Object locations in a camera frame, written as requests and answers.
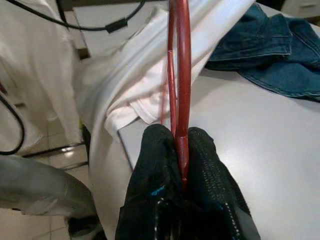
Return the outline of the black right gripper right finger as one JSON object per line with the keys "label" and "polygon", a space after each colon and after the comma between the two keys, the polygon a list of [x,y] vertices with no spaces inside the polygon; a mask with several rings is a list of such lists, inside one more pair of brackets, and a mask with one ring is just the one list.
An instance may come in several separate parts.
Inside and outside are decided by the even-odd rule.
{"label": "black right gripper right finger", "polygon": [[219,159],[213,138],[203,129],[188,130],[187,196],[197,206],[186,222],[194,240],[259,240],[245,198]]}

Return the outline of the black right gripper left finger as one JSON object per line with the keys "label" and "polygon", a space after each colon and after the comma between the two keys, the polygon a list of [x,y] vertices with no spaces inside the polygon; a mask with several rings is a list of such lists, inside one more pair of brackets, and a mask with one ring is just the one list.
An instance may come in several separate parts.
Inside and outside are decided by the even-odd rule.
{"label": "black right gripper left finger", "polygon": [[120,208],[117,240],[177,240],[182,181],[175,141],[161,124],[148,126]]}

